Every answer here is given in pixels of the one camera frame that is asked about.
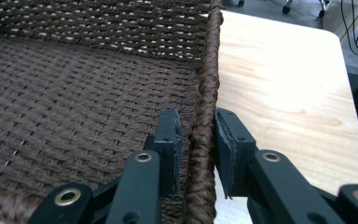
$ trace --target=brown woven cord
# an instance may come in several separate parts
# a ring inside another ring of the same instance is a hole
[[[220,25],[223,16],[221,1],[211,4],[209,13],[202,71],[200,75],[200,96],[197,103],[197,117],[191,134],[188,171],[185,188],[184,217],[186,224],[213,223],[216,216],[214,203],[214,111],[219,88],[218,50]]]
[[[148,58],[200,59],[204,0],[0,1],[0,34],[29,36]]]
[[[165,109],[178,108],[184,134],[190,134],[196,67],[0,37],[0,219],[24,223],[65,183],[96,189],[115,179]],[[163,223],[179,218],[182,200],[164,200]]]

